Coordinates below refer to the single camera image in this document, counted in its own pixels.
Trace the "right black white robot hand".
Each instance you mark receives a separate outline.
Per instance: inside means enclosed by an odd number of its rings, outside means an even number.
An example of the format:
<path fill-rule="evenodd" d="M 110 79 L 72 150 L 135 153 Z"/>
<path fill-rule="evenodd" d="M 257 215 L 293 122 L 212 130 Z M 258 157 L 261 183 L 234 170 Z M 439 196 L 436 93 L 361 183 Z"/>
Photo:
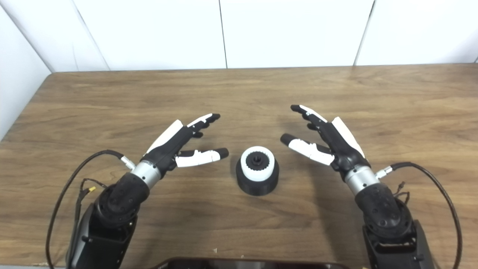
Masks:
<path fill-rule="evenodd" d="M 303 105 L 291 105 L 291 110 L 308 121 L 307 128 L 316 131 L 326 146 L 284 133 L 280 141 L 288 148 L 310 160 L 330 166 L 341 175 L 358 167 L 371 167 L 362 148 L 339 117 L 327 121 L 316 111 Z"/>

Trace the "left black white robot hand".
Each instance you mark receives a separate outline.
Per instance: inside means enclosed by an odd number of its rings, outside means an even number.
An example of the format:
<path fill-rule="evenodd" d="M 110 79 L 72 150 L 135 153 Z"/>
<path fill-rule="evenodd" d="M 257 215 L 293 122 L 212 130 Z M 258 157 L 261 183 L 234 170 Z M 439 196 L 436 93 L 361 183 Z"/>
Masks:
<path fill-rule="evenodd" d="M 181 151 L 192 138 L 201 138 L 203 136 L 201 130 L 219 118 L 220 114 L 206 114 L 187 125 L 180 120 L 175 120 L 151 144 L 140 162 L 148 163 L 165 174 L 176 167 L 200 166 L 225 159 L 229 156 L 227 148 Z"/>

